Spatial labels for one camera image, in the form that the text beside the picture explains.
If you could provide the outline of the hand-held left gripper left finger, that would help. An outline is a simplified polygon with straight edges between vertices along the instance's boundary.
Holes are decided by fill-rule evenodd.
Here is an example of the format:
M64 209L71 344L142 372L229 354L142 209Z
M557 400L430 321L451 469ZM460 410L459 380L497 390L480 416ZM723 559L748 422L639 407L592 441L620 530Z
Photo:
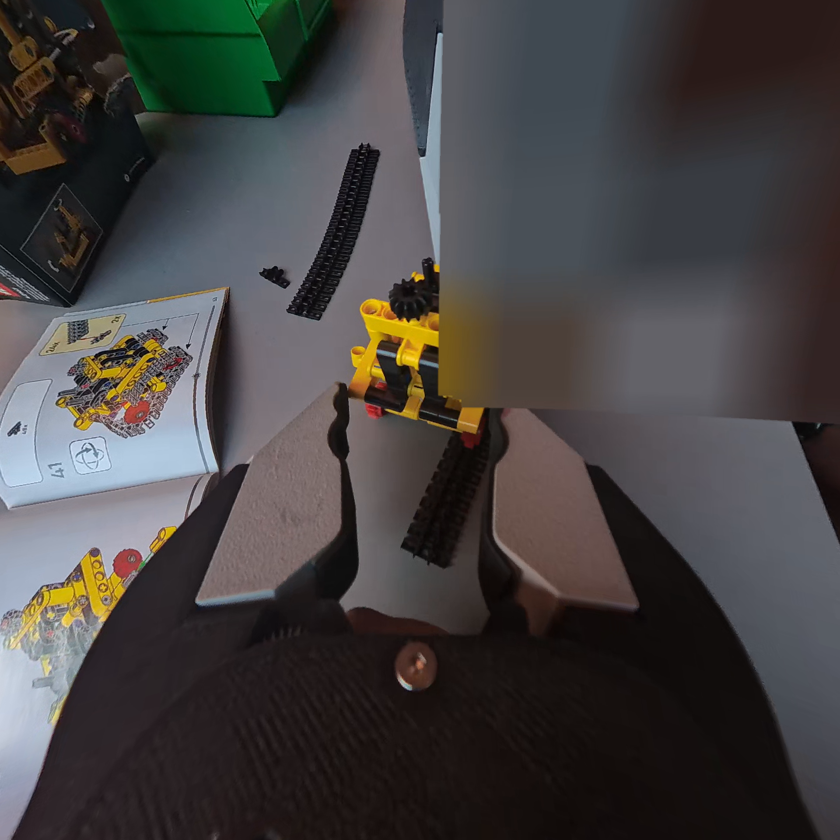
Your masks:
M359 569L349 420L334 383L250 460L198 605L343 598Z

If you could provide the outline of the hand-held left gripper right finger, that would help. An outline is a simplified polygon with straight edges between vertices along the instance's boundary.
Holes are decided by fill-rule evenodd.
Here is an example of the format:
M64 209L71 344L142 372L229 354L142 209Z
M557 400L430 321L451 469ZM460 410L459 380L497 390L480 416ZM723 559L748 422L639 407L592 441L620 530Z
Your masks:
M545 635L568 607L633 613L638 600L586 463L529 410L493 410L479 584L490 623Z

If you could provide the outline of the black lego track strip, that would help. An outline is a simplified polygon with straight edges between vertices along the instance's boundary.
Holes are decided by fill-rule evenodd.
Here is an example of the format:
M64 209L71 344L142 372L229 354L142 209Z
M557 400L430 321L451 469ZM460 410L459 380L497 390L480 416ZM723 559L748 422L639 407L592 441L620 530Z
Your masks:
M440 568L452 564L489 446L488 434L471 447L460 434L451 434L402 541L404 551Z
M361 231L380 151L369 143L353 149L322 243L287 311L320 320L336 291Z

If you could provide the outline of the yellow lego vehicle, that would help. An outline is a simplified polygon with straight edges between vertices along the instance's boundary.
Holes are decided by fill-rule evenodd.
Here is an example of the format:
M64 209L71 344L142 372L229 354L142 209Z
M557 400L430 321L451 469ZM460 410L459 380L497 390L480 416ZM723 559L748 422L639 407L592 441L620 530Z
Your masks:
M360 306L369 342L352 348L351 397L371 417L391 413L457 432L468 448L478 445L485 409L467 407L439 390L439 266L423 260L422 271L396 283L386 300Z

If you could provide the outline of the lego instruction booklet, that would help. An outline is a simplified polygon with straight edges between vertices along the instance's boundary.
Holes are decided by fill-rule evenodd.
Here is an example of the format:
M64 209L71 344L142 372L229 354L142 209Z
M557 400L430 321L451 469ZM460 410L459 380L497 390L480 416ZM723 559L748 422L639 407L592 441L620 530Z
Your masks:
M2 393L2 650L54 725L101 625L201 501L228 289L53 321Z

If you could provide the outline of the black lego set box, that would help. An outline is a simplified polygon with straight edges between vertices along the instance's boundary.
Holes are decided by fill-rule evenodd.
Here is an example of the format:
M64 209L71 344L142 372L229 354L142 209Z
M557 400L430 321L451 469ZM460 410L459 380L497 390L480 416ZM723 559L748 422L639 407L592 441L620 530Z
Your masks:
M1 298L68 307L153 163L101 2L1 2Z

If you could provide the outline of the green box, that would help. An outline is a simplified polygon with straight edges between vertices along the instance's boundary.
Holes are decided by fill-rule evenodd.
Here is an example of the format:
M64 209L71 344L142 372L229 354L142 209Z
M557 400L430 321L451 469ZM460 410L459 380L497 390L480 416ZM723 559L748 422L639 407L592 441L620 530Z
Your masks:
M150 112L273 118L330 1L105 1Z

